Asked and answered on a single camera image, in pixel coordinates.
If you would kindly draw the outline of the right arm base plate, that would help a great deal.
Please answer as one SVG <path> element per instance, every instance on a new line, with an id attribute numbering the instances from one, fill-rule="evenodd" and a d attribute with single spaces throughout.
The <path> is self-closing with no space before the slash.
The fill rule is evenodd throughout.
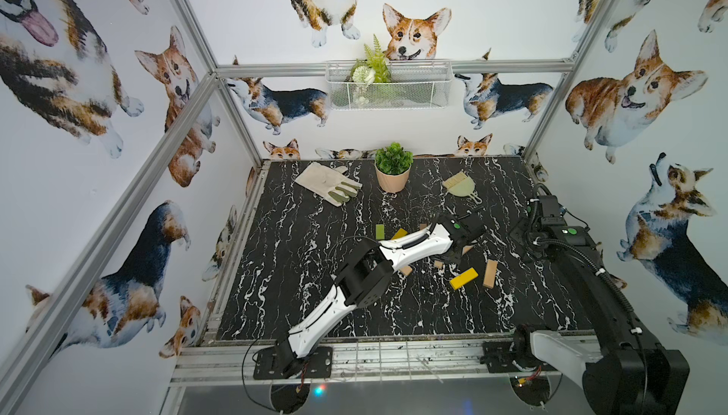
<path id="1" fill-rule="evenodd" d="M 482 349 L 480 363 L 490 373 L 533 373 L 538 368 L 538 362 L 517 355 L 509 341 L 485 341 Z"/>

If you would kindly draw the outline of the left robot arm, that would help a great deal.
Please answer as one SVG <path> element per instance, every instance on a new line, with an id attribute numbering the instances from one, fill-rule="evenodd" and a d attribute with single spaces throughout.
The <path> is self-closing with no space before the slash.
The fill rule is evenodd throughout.
<path id="1" fill-rule="evenodd" d="M 364 237 L 345 256 L 320 304 L 276 341 L 278 373 L 289 378 L 302 371 L 320 341 L 348 314 L 379 301 L 400 269 L 430 257 L 458 264 L 464 248 L 475 244 L 485 231 L 485 220 L 472 212 L 462 217 L 442 214 L 425 228 L 396 240 Z"/>

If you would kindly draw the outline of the slanted yellow block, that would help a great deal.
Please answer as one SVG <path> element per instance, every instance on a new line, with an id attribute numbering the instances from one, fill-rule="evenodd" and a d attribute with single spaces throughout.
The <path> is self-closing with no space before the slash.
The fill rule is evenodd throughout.
<path id="1" fill-rule="evenodd" d="M 462 274 L 456 276 L 455 278 L 452 278 L 449 281 L 449 284 L 454 291 L 457 291 L 466 286 L 466 284 L 477 280 L 478 276 L 479 273 L 474 268 L 470 268 L 462 272 Z"/>

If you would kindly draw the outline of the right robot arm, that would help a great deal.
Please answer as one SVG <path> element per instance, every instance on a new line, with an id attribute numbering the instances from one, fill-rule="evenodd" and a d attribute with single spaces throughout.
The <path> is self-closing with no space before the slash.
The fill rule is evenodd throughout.
<path id="1" fill-rule="evenodd" d="M 665 348 L 640 320 L 606 270 L 582 226 L 568 225 L 557 197 L 529 201 L 511 232 L 533 261 L 553 263 L 584 309 L 598 345 L 578 344 L 542 327 L 521 325 L 517 355 L 551 365 L 577 384 L 596 414 L 674 414 L 690 373 L 677 350 Z"/>

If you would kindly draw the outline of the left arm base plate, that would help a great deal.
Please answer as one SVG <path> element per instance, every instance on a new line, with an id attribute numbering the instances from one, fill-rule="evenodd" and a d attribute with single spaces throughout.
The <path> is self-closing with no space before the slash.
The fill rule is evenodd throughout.
<path id="1" fill-rule="evenodd" d="M 278 347 L 268 347 L 257 352 L 254 358 L 254 380 L 284 380 L 301 376 L 329 378 L 332 375 L 334 349 L 318 347 L 305 358 L 297 358 L 293 352 Z"/>

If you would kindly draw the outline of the green block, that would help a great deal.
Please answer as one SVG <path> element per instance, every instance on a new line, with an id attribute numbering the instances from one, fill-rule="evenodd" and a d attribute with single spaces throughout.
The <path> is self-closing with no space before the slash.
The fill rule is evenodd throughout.
<path id="1" fill-rule="evenodd" d="M 385 225 L 381 225 L 380 223 L 379 225 L 375 226 L 375 238 L 378 241 L 382 241 L 385 239 Z"/>

